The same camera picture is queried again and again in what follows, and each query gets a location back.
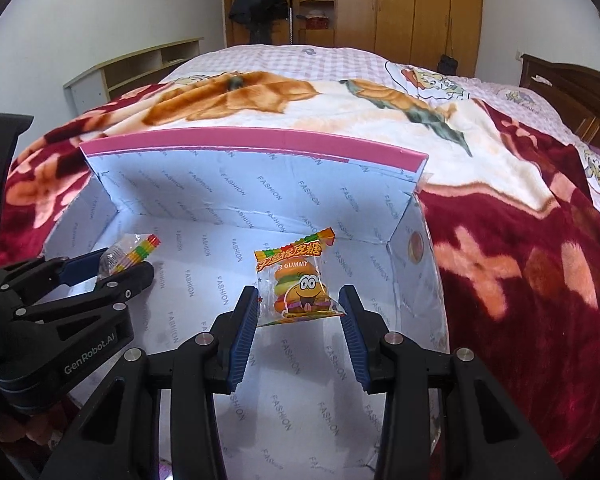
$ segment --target white wall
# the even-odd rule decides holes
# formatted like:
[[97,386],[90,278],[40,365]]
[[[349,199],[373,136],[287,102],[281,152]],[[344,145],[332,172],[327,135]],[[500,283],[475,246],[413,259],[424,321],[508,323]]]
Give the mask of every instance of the white wall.
[[484,0],[476,77],[517,84],[516,51],[600,70],[600,17],[591,0]]
[[222,0],[12,0],[0,17],[0,112],[35,117],[16,152],[72,118],[62,85],[107,59],[203,36],[224,47]]

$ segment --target headboard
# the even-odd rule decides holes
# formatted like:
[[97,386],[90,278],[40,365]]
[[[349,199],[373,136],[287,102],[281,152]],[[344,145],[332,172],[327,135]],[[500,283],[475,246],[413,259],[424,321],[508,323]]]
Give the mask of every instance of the headboard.
[[600,72],[525,54],[520,86],[544,97],[574,134],[600,148]]

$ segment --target metal screw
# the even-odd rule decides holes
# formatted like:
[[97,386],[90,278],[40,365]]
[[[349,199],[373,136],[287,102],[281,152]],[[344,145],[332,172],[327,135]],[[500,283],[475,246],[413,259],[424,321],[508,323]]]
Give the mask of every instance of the metal screw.
[[133,361],[138,361],[138,359],[142,356],[142,351],[139,348],[130,348],[125,352],[125,361],[129,361],[132,363]]
[[472,350],[469,350],[468,348],[459,348],[456,351],[456,355],[458,356],[458,359],[464,361],[465,363],[473,361],[475,357],[474,352]]
[[214,341],[214,335],[211,332],[200,332],[196,336],[196,343],[200,346],[210,345]]
[[387,332],[384,340],[390,345],[399,345],[404,341],[404,336],[400,332]]

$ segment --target round sticker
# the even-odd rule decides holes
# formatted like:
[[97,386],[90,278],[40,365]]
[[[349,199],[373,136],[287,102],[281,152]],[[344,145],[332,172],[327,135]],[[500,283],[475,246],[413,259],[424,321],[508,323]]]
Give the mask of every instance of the round sticker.
[[414,231],[409,238],[409,259],[414,264],[419,264],[423,255],[424,255],[424,241],[422,240],[422,235]]

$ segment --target transparent plastic wrapper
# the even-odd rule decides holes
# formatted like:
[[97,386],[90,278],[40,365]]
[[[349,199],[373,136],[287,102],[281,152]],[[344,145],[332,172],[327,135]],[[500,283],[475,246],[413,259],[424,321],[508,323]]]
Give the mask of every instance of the transparent plastic wrapper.
[[258,326],[343,316],[328,289],[329,227],[277,249],[256,251],[260,291]]
[[160,245],[154,234],[125,234],[104,251],[98,266],[98,279],[112,276],[143,262]]

